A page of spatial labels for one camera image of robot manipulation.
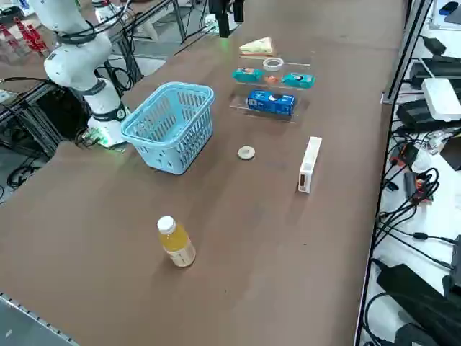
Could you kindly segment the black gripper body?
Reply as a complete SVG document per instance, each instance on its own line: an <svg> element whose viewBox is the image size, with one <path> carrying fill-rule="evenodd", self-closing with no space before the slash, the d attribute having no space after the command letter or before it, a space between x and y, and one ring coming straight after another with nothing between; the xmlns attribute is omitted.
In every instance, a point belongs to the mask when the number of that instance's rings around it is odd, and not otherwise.
<svg viewBox="0 0 461 346"><path fill-rule="evenodd" d="M209 11L211 14L219 14L224 11L243 7L244 0L209 0Z"/></svg>

